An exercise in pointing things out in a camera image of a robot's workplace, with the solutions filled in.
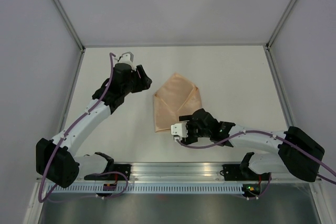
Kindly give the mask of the peach cloth napkin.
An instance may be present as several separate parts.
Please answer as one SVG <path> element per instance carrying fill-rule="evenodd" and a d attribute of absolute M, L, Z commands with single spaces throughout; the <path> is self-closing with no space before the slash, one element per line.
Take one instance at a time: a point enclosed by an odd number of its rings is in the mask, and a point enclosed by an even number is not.
<path fill-rule="evenodd" d="M 153 95 L 155 132 L 169 131 L 180 116 L 202 108 L 199 88 L 184 76 L 174 73 Z"/>

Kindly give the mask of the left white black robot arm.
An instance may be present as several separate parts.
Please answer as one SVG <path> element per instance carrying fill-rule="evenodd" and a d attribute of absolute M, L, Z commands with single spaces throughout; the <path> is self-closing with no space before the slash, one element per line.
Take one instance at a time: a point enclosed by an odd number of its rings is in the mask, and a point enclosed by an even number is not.
<path fill-rule="evenodd" d="M 108 180 L 114 176 L 114 160 L 110 156 L 95 152 L 77 156 L 82 143 L 94 129 L 124 102 L 130 93 L 150 88 L 152 80 L 142 65 L 132 68 L 127 63 L 116 63 L 112 77 L 92 95 L 85 112 L 75 125 L 55 135 L 51 140 L 42 138 L 36 145 L 36 171 L 44 179 L 67 188 L 78 177 L 94 180 L 100 176 Z"/>

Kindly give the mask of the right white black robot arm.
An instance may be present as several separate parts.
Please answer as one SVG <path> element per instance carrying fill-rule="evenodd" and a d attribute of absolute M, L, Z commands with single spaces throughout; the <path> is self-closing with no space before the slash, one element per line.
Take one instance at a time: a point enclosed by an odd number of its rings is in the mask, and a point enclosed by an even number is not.
<path fill-rule="evenodd" d="M 199 109 L 179 117 L 171 125 L 171 135 L 182 146 L 196 149 L 199 138 L 208 138 L 211 146 L 250 148 L 239 165 L 245 179 L 269 173 L 290 173 L 305 182 L 314 182 L 325 153 L 324 148 L 298 127 L 286 131 L 250 129 L 233 122 L 218 121 Z"/>

